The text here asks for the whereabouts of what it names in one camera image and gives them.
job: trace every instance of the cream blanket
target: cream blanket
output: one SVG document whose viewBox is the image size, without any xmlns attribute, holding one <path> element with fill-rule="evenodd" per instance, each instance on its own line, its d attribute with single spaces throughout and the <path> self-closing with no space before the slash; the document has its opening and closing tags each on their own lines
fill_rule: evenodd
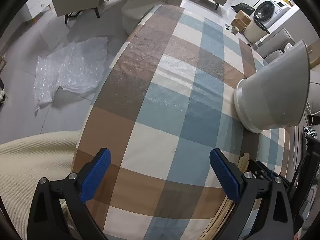
<svg viewBox="0 0 320 240">
<path fill-rule="evenodd" d="M 0 145 L 0 195 L 23 240 L 39 179 L 64 179 L 70 173 L 79 133 L 53 132 Z"/>
</svg>

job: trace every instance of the bubble wrap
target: bubble wrap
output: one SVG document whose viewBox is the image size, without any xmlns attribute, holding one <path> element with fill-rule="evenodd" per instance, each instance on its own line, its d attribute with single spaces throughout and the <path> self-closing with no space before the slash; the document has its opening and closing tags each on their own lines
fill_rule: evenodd
<svg viewBox="0 0 320 240">
<path fill-rule="evenodd" d="M 105 70 L 107 38 L 71 42 L 47 57 L 38 57 L 34 86 L 36 111 L 50 103 L 57 89 L 85 93 L 100 83 Z"/>
</svg>

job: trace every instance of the metal bolt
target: metal bolt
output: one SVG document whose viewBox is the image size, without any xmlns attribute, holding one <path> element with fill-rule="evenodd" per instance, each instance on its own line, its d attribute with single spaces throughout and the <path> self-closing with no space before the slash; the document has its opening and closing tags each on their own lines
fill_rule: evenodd
<svg viewBox="0 0 320 240">
<path fill-rule="evenodd" d="M 40 184 L 44 184 L 47 181 L 47 178 L 41 178 L 39 179 Z"/>
<path fill-rule="evenodd" d="M 76 177 L 77 177 L 77 174 L 74 173 L 74 172 L 70 173 L 69 176 L 68 176 L 69 179 L 75 179 Z"/>
<path fill-rule="evenodd" d="M 243 174 L 247 179 L 251 179 L 252 178 L 252 173 L 251 172 L 245 172 L 244 174 Z"/>
<path fill-rule="evenodd" d="M 279 177 L 275 177 L 275 182 L 276 183 L 281 183 L 281 179 Z"/>
</svg>

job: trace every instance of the white drawer unit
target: white drawer unit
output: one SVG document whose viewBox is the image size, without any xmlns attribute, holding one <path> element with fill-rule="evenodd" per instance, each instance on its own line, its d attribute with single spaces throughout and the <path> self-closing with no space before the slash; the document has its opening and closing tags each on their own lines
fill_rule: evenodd
<svg viewBox="0 0 320 240">
<path fill-rule="evenodd" d="M 20 10 L 24 21 L 32 20 L 50 3 L 52 0 L 28 0 Z"/>
</svg>

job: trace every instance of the checkered tablecloth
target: checkered tablecloth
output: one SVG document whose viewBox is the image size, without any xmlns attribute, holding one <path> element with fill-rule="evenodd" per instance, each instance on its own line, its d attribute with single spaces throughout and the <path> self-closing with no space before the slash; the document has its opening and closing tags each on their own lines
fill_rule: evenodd
<svg viewBox="0 0 320 240">
<path fill-rule="evenodd" d="M 219 24 L 155 6 L 117 54 L 92 101 L 73 171 L 110 149 L 111 165 L 86 203 L 109 239 L 198 240 L 224 191 L 209 164 L 218 147 L 285 174 L 289 133 L 253 134 L 236 114 L 237 83 L 265 65 Z"/>
</svg>

